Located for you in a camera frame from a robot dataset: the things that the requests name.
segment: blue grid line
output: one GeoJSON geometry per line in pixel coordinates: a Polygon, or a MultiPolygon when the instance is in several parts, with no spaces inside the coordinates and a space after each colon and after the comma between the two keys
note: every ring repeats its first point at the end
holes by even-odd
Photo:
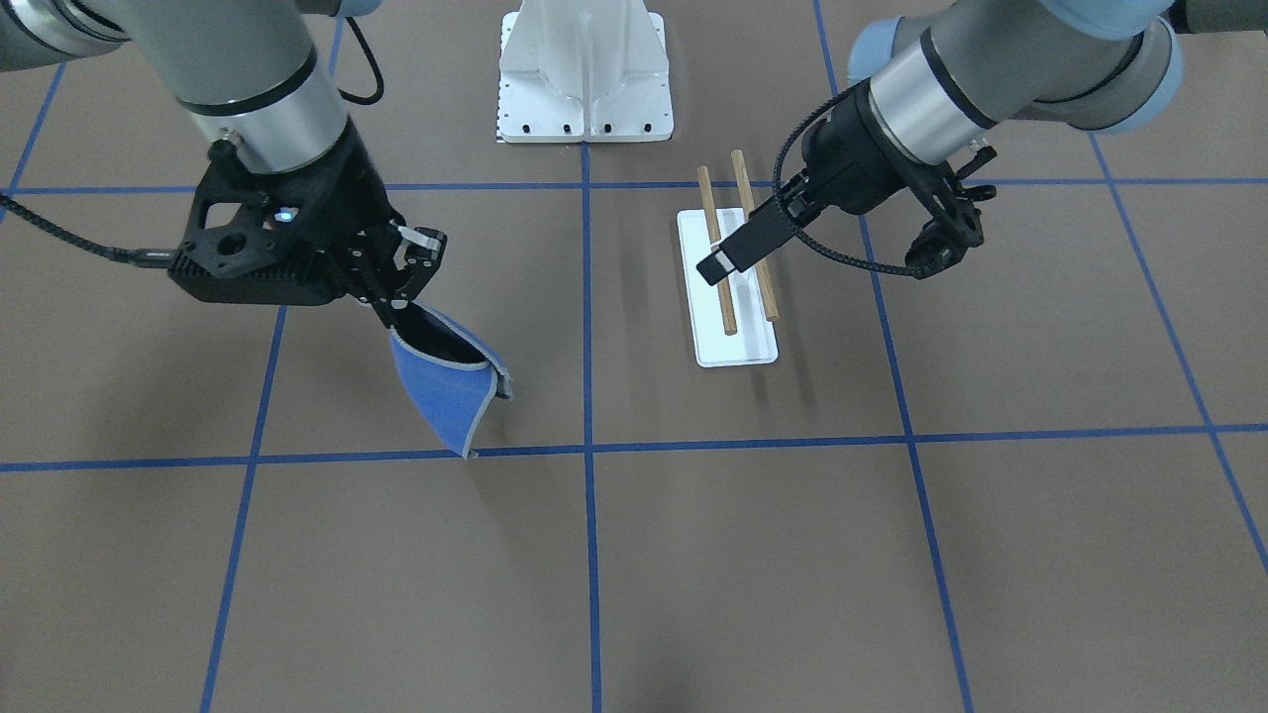
{"type": "Polygon", "coordinates": [[[344,18],[335,19],[335,37],[330,41],[330,62],[326,63],[326,72],[335,76],[339,67],[339,48],[344,46],[344,18]]]}
{"type": "MultiPolygon", "coordinates": [[[[57,88],[62,84],[62,75],[66,74],[66,63],[62,62],[57,65],[57,71],[53,72],[53,79],[48,82],[48,91],[44,93],[44,101],[39,105],[39,113],[36,114],[36,122],[30,126],[30,133],[27,134],[27,145],[22,147],[22,156],[18,159],[18,165],[13,169],[13,176],[9,179],[9,186],[6,193],[14,195],[18,193],[18,185],[22,183],[22,174],[27,170],[27,161],[30,160],[30,152],[36,150],[36,140],[39,138],[39,129],[44,128],[44,119],[48,117],[48,108],[53,105],[53,96],[57,95],[57,88]]],[[[5,216],[9,212],[0,208],[0,223],[4,222],[5,216]]]]}
{"type": "MultiPolygon", "coordinates": [[[[995,443],[1014,440],[1080,440],[1098,438],[1150,438],[1169,435],[1206,434],[1211,429],[1205,425],[1188,426],[1139,426],[1118,429],[1066,429],[1038,431],[966,431],[913,434],[918,443],[995,443]]],[[[1216,425],[1219,433],[1268,433],[1268,424],[1224,424],[1216,425]]],[[[481,458],[522,458],[531,455],[581,455],[592,453],[666,453],[696,450],[746,450],[746,449],[795,449],[795,448],[846,448],[867,445],[903,445],[907,436],[898,435],[857,435],[823,438],[772,438],[772,439],[734,439],[734,440],[671,440],[671,442],[630,442],[559,444],[559,445],[515,445],[501,448],[481,448],[481,458]]],[[[382,461],[436,461],[458,458],[451,450],[364,450],[345,453],[278,453],[259,455],[259,466],[312,464],[312,463],[365,463],[382,461]]],[[[218,455],[203,458],[138,458],[118,461],[49,461],[0,463],[0,473],[38,473],[61,471],[122,471],[145,468],[193,468],[202,466],[245,466],[250,455],[218,455]]]]}
{"type": "Polygon", "coordinates": [[[770,438],[737,440],[670,440],[644,443],[602,443],[592,448],[595,453],[663,453],[687,450],[746,450],[781,448],[833,448],[846,445],[898,445],[905,443],[900,435],[858,435],[839,438],[770,438]]]}
{"type": "Polygon", "coordinates": [[[251,455],[247,459],[246,476],[242,478],[242,495],[238,500],[237,518],[233,523],[233,542],[230,544],[230,559],[224,568],[224,587],[221,590],[221,608],[216,615],[216,629],[212,634],[212,651],[207,660],[207,680],[203,683],[200,713],[209,713],[212,697],[216,694],[216,677],[221,667],[221,652],[224,647],[224,631],[228,627],[230,606],[233,604],[233,585],[237,580],[237,566],[242,556],[242,538],[246,534],[246,518],[251,510],[251,492],[255,490],[255,471],[260,458],[260,444],[264,442],[264,425],[269,416],[269,401],[273,396],[273,379],[278,372],[278,355],[281,351],[281,332],[287,326],[287,308],[278,307],[278,318],[273,326],[273,343],[269,346],[269,363],[264,370],[264,386],[260,388],[260,406],[256,410],[255,433],[251,436],[251,455]]]}
{"type": "Polygon", "coordinates": [[[99,195],[99,194],[152,194],[194,193],[193,185],[72,185],[47,188],[16,188],[22,195],[99,195]]]}
{"type": "Polygon", "coordinates": [[[591,280],[591,165],[590,145],[581,145],[581,261],[582,261],[582,412],[586,454],[586,559],[590,577],[590,707],[604,710],[604,665],[598,598],[598,513],[595,505],[595,386],[593,283],[591,280]]]}
{"type": "MultiPolygon", "coordinates": [[[[477,448],[479,458],[521,458],[525,455],[578,455],[582,445],[515,445],[505,448],[477,448]]],[[[295,466],[306,463],[369,463],[377,461],[446,461],[459,455],[448,449],[434,450],[364,450],[347,453],[279,453],[260,455],[261,466],[295,466]]]]}
{"type": "Polygon", "coordinates": [[[0,473],[49,473],[62,471],[139,471],[146,468],[200,468],[207,466],[246,466],[246,455],[207,458],[133,458],[119,461],[48,461],[0,463],[0,473]]]}
{"type": "MultiPolygon", "coordinates": [[[[823,63],[828,71],[828,86],[832,94],[839,93],[837,74],[832,62],[832,48],[828,44],[828,30],[823,22],[823,6],[819,0],[814,1],[814,19],[819,28],[819,47],[823,51],[823,63]]],[[[867,230],[867,219],[858,218],[858,227],[862,231],[864,249],[867,259],[875,261],[871,245],[871,235],[867,230]]],[[[947,629],[947,639],[951,646],[951,658],[955,664],[956,680],[960,685],[960,698],[965,713],[974,713],[973,691],[969,685],[969,674],[964,664],[964,653],[960,648],[960,633],[955,623],[955,609],[951,605],[951,591],[947,587],[946,572],[942,566],[942,551],[938,546],[937,530],[933,527],[933,511],[929,507],[928,491],[924,487],[924,469],[921,466],[921,454],[917,448],[914,430],[912,428],[912,415],[907,405],[907,393],[903,388],[903,374],[898,365],[898,351],[894,348],[894,336],[890,330],[889,315],[885,310],[885,293],[880,285],[880,277],[870,273],[872,283],[872,296],[876,299],[876,313],[880,318],[881,334],[885,337],[885,353],[889,358],[890,377],[894,381],[894,396],[898,400],[898,412],[903,420],[903,440],[907,444],[907,455],[912,463],[912,477],[915,482],[915,494],[921,501],[921,518],[924,521],[924,537],[928,540],[929,559],[933,565],[933,577],[938,586],[938,599],[942,604],[942,618],[947,629]]]]}
{"type": "Polygon", "coordinates": [[[1061,429],[1041,431],[979,431],[915,434],[917,443],[989,443],[1009,440],[1074,440],[1093,438],[1134,438],[1205,434],[1207,426],[1140,426],[1121,429],[1061,429]]]}
{"type": "Polygon", "coordinates": [[[582,185],[573,181],[536,183],[389,183],[388,190],[579,190],[582,185]]]}
{"type": "Polygon", "coordinates": [[[1118,185],[1263,185],[1268,184],[1268,176],[1235,176],[1235,178],[1175,178],[1175,179],[1121,179],[1110,178],[1107,183],[1118,185]]]}
{"type": "MultiPolygon", "coordinates": [[[[1268,178],[1191,178],[1191,179],[1115,179],[1118,185],[1175,185],[1175,186],[1219,186],[1219,185],[1268,185],[1268,178]]],[[[768,180],[752,181],[754,188],[771,188],[768,180]]],[[[965,185],[1014,185],[1014,186],[1042,186],[1042,185],[1108,185],[1110,181],[1098,178],[976,178],[965,181],[965,185]]],[[[388,190],[393,192],[440,192],[440,190],[581,190],[583,186],[576,181],[484,181],[484,183],[389,183],[388,190]]],[[[713,186],[718,189],[735,188],[733,180],[715,180],[713,186]]],[[[96,194],[148,194],[148,193],[194,193],[193,185],[52,185],[52,186],[14,186],[9,190],[11,195],[96,195],[96,194]]],[[[694,189],[695,181],[662,180],[662,181],[592,181],[591,190],[668,190],[668,189],[694,189]]]]}
{"type": "Polygon", "coordinates": [[[1216,433],[1268,433],[1268,424],[1230,424],[1215,426],[1216,433]]]}
{"type": "Polygon", "coordinates": [[[1131,223],[1131,216],[1127,213],[1127,206],[1123,203],[1122,195],[1118,193],[1118,186],[1116,185],[1113,174],[1110,171],[1110,164],[1106,161],[1104,152],[1101,151],[1101,143],[1097,141],[1096,134],[1089,133],[1088,140],[1092,142],[1092,150],[1097,155],[1097,162],[1101,164],[1101,173],[1103,173],[1106,180],[1110,181],[1110,193],[1113,195],[1115,206],[1118,209],[1118,217],[1122,219],[1122,227],[1127,231],[1127,240],[1131,242],[1132,252],[1136,254],[1136,261],[1140,264],[1140,271],[1145,278],[1145,284],[1149,285],[1149,294],[1154,298],[1154,306],[1158,308],[1158,315],[1163,318],[1163,326],[1167,329],[1167,337],[1172,341],[1172,349],[1175,350],[1175,358],[1179,360],[1181,369],[1184,372],[1184,381],[1188,382],[1189,392],[1193,395],[1193,402],[1197,403],[1197,410],[1202,415],[1202,422],[1206,425],[1211,445],[1215,448],[1215,454],[1220,461],[1220,467],[1224,469],[1224,477],[1229,482],[1229,490],[1232,492],[1232,499],[1238,504],[1238,510],[1241,511],[1241,519],[1246,525],[1246,532],[1250,534],[1250,540],[1254,543],[1255,551],[1259,553],[1259,563],[1263,566],[1264,573],[1268,575],[1268,549],[1264,547],[1264,540],[1259,534],[1259,527],[1255,524],[1254,515],[1252,515],[1250,507],[1246,505],[1246,499],[1241,492],[1241,485],[1238,482],[1238,476],[1232,472],[1232,464],[1229,463],[1229,457],[1224,452],[1224,443],[1220,442],[1220,433],[1215,428],[1215,422],[1211,420],[1211,412],[1206,406],[1206,400],[1202,397],[1202,391],[1197,386],[1197,378],[1193,376],[1193,369],[1189,365],[1188,356],[1184,354],[1184,346],[1181,344],[1179,332],[1175,331],[1175,325],[1172,322],[1170,313],[1167,311],[1167,303],[1163,301],[1163,294],[1158,289],[1154,274],[1149,269],[1149,261],[1145,259],[1145,250],[1140,245],[1136,228],[1131,223]]]}

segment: white plate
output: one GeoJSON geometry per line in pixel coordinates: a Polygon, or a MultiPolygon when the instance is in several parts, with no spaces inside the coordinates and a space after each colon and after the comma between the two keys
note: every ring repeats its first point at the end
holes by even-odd
{"type": "MultiPolygon", "coordinates": [[[[718,223],[723,237],[735,232],[744,222],[743,208],[719,208],[718,223]]],[[[770,364],[779,359],[775,325],[766,321],[762,293],[757,288],[757,270],[732,273],[730,293],[735,303],[735,325],[739,332],[727,336],[721,327],[721,302],[718,288],[710,287],[696,271],[696,263],[709,256],[709,226],[704,211],[678,213],[678,245],[682,247],[682,271],[687,280],[687,308],[691,312],[691,337],[696,363],[705,368],[770,364]]]]}

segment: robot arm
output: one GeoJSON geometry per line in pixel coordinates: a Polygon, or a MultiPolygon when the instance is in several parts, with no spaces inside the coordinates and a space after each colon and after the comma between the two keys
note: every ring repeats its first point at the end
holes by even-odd
{"type": "Polygon", "coordinates": [[[445,235],[411,228],[391,206],[301,19],[364,14],[377,0],[0,5],[0,69],[101,55],[131,39],[210,143],[180,246],[145,266],[167,266],[205,302],[311,306],[351,294],[407,341],[445,341],[424,334],[411,304],[440,266],[445,235]],[[208,223],[216,206],[232,207],[227,225],[208,223]]]}
{"type": "Polygon", "coordinates": [[[975,203],[994,195],[993,186],[962,185],[994,157],[984,132],[1009,118],[1101,132],[1148,122],[1179,84],[1179,46],[1159,18],[1168,11],[1215,30],[1268,25],[1263,0],[1174,8],[1169,0],[960,0],[926,18],[875,23],[851,55],[857,84],[794,132],[776,161],[775,194],[697,270],[716,284],[794,236],[837,261],[918,279],[957,264],[983,242],[975,203]],[[784,183],[784,157],[801,133],[805,169],[784,183]],[[978,150],[975,159],[952,170],[947,157],[965,147],[978,150]],[[831,206],[861,216],[903,188],[932,217],[903,266],[833,252],[803,231],[831,206]]]}

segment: chopstick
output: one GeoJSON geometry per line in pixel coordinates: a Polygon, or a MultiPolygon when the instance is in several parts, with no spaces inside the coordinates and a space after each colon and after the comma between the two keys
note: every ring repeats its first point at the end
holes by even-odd
{"type": "MultiPolygon", "coordinates": [[[[753,202],[753,185],[748,181],[748,167],[744,165],[744,152],[739,148],[730,152],[730,162],[735,167],[735,185],[739,188],[739,204],[744,208],[744,222],[757,209],[753,202]]],[[[775,285],[771,283],[771,269],[763,258],[757,263],[757,289],[762,293],[762,310],[766,311],[766,321],[773,322],[780,318],[780,306],[775,301],[775,285]]]]}
{"type": "MultiPolygon", "coordinates": [[[[709,178],[709,166],[696,169],[696,179],[700,181],[700,202],[705,208],[705,225],[709,226],[709,247],[715,247],[721,242],[721,227],[718,226],[718,206],[713,199],[713,180],[709,178]]],[[[730,297],[730,279],[724,278],[718,283],[718,299],[721,302],[721,330],[727,336],[739,334],[735,324],[735,303],[730,297]]]]}

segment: brown floor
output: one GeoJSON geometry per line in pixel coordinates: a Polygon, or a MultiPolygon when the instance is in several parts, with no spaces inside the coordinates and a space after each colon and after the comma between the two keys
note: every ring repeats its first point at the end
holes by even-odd
{"type": "MultiPolygon", "coordinates": [[[[1183,38],[1132,134],[995,129],[945,275],[786,247],[780,360],[704,370],[695,167],[765,178],[867,22],[941,3],[702,5],[650,4],[673,140],[592,148],[495,143],[514,3],[364,20],[358,126],[453,239],[425,297],[517,377],[473,462],[355,303],[203,304],[4,218],[0,710],[1268,709],[1268,39],[1183,38]]],[[[134,47],[0,98],[6,193],[175,245],[203,146],[134,47]]],[[[879,256],[921,222],[874,212],[879,256]]]]}

